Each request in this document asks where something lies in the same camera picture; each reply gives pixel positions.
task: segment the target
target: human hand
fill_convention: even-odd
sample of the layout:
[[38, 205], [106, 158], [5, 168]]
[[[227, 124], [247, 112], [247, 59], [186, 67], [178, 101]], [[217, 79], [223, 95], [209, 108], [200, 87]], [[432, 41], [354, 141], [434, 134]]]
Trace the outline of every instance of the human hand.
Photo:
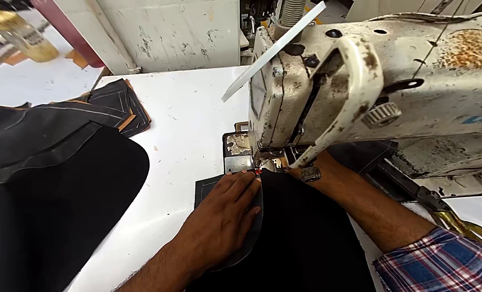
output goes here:
[[171, 253], [195, 276], [241, 248], [261, 211], [258, 206], [247, 210], [261, 187], [261, 179], [254, 178], [245, 170], [223, 176], [169, 243]]

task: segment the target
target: glue bottle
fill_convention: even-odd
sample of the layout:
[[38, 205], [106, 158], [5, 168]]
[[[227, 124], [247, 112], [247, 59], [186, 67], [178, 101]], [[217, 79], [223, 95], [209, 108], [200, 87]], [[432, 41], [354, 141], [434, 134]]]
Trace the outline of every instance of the glue bottle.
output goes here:
[[13, 11], [0, 10], [0, 34], [36, 62], [48, 62], [58, 50], [35, 27]]

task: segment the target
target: white wall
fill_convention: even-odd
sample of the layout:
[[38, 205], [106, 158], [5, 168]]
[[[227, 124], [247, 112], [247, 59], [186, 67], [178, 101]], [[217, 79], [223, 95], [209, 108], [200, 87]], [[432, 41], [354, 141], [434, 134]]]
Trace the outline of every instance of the white wall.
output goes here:
[[[114, 73], [129, 74], [85, 0], [55, 0]], [[142, 72], [239, 65], [238, 0], [99, 0]]]

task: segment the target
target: white table surface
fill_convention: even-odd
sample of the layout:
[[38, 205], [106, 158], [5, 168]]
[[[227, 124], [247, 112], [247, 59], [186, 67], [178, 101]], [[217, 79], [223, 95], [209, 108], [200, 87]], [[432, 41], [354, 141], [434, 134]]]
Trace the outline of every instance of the white table surface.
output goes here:
[[[130, 80], [152, 118], [150, 129], [132, 137], [149, 156], [150, 169], [138, 196], [102, 241], [68, 291], [109, 292], [170, 241], [194, 209], [195, 181], [223, 173], [221, 137], [248, 120], [248, 86], [228, 102], [220, 98], [246, 67], [103, 77], [97, 87]], [[482, 225], [482, 197], [446, 200], [463, 219]], [[423, 215], [420, 206], [411, 206]], [[371, 262], [382, 253], [355, 226], [377, 291]]]
[[64, 56], [72, 46], [49, 26], [44, 36], [57, 48], [57, 58], [37, 63], [27, 59], [14, 66], [0, 64], [0, 105], [16, 107], [27, 101], [33, 106], [64, 101], [91, 90], [102, 68], [78, 67]]

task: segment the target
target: wire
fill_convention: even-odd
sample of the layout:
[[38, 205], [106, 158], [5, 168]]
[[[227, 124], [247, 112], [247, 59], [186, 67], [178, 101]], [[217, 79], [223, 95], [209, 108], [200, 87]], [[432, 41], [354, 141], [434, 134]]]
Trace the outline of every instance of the wire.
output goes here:
[[421, 10], [421, 7], [423, 7], [423, 4], [425, 4], [427, 0], [423, 0], [423, 3], [421, 3], [421, 5], [419, 6], [418, 10], [416, 12], [419, 12]]
[[414, 72], [412, 78], [415, 78], [416, 77], [416, 74], [419, 72], [419, 70], [421, 69], [421, 66], [423, 66], [423, 64], [425, 64], [425, 61], [427, 60], [428, 56], [432, 53], [432, 50], [434, 49], [435, 46], [437, 46], [437, 42], [439, 42], [439, 39], [441, 39], [441, 36], [443, 35], [443, 32], [445, 32], [445, 30], [447, 29], [448, 27], [448, 24], [450, 23], [450, 21], [452, 20], [452, 18], [454, 18], [455, 14], [458, 12], [459, 8], [461, 8], [461, 5], [463, 4], [465, 0], [461, 0], [461, 2], [459, 2], [459, 5], [458, 5], [458, 8], [455, 9], [454, 13], [452, 14], [452, 17], [450, 17], [450, 19], [447, 21], [447, 23], [445, 23], [445, 27], [443, 27], [443, 29], [441, 30], [441, 33], [439, 34], [439, 36], [437, 37], [436, 41], [434, 43], [431, 43], [432, 44], [432, 47], [431, 49], [428, 51], [427, 55], [425, 56], [425, 59], [423, 59], [422, 62], [419, 63], [419, 67], [418, 69], [416, 70], [416, 72]]

